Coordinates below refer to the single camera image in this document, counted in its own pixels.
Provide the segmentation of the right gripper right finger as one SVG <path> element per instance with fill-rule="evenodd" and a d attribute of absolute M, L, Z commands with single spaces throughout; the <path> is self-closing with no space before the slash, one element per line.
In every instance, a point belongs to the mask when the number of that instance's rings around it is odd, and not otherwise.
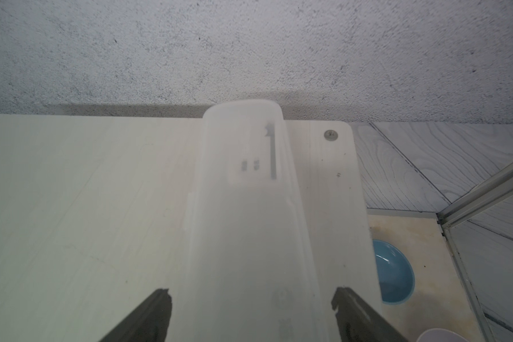
<path fill-rule="evenodd" d="M 349 287 L 337 288 L 331 305 L 342 342 L 408 341 Z"/>

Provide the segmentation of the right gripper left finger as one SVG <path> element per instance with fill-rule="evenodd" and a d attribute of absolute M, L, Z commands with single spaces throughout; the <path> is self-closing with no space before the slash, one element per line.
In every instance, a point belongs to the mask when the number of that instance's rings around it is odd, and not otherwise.
<path fill-rule="evenodd" d="M 167 289 L 156 289 L 101 342 L 160 341 L 167 338 L 172 314 L 172 298 Z"/>

